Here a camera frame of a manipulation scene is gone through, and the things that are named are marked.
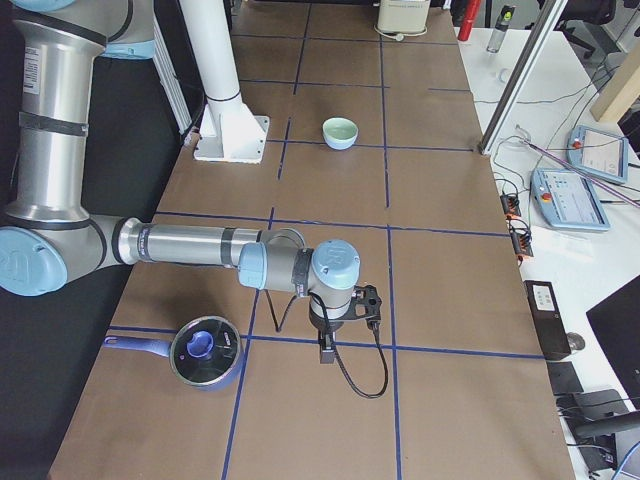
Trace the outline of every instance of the red object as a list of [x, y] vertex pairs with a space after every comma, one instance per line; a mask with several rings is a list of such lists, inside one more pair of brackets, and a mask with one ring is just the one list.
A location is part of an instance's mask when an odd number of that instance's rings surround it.
[[464, 12], [464, 20], [462, 20], [460, 32], [458, 32], [458, 40], [461, 42], [469, 40], [469, 35], [471, 35], [471, 29], [473, 28], [473, 22], [475, 22], [476, 17], [478, 16], [481, 3], [482, 0], [469, 0], [469, 3], [467, 3], [467, 9]]

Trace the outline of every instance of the black tube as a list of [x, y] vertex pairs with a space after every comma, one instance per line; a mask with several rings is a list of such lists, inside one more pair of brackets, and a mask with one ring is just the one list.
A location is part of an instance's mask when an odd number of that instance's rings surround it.
[[583, 423], [574, 428], [573, 434], [577, 438], [585, 439], [624, 432], [638, 427], [640, 427], [640, 411]]

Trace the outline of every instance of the light blue joint cap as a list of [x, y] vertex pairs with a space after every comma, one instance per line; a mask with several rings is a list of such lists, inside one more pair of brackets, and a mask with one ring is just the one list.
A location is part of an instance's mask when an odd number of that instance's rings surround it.
[[156, 53], [156, 41], [137, 43], [109, 43], [101, 57], [120, 60], [148, 60]]
[[249, 288], [262, 290], [267, 283], [267, 248], [264, 243], [247, 243], [240, 252], [238, 281]]
[[61, 8], [68, 7], [76, 0], [11, 0], [11, 2], [20, 8], [31, 12], [53, 12]]
[[0, 287], [35, 297], [67, 283], [67, 267], [53, 246], [17, 227], [0, 228]]
[[360, 276], [358, 252], [344, 240], [327, 240], [318, 245], [311, 266], [322, 283], [336, 290], [353, 288]]

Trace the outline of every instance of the blue cable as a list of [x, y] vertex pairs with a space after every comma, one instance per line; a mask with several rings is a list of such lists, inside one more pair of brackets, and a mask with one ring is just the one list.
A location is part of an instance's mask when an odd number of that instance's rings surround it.
[[631, 447], [631, 449], [627, 452], [627, 454], [622, 459], [622, 462], [620, 462], [620, 465], [618, 465], [618, 469], [613, 473], [613, 477], [611, 477], [611, 480], [615, 480], [616, 477], [618, 476], [618, 474], [620, 474], [622, 472], [622, 469], [624, 468], [625, 464], [627, 463], [627, 460], [629, 460], [631, 455], [633, 455], [633, 453], [639, 447], [640, 447], [640, 442], [636, 443], [633, 447]]

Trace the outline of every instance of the blue electronic device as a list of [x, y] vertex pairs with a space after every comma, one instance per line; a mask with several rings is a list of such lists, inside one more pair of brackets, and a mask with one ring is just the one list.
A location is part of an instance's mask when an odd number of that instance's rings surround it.
[[567, 148], [567, 158], [574, 167], [616, 185], [626, 183], [629, 170], [627, 137], [580, 125], [569, 135]]
[[595, 232], [611, 228], [593, 184], [576, 172], [538, 168], [531, 174], [531, 192], [552, 227]]

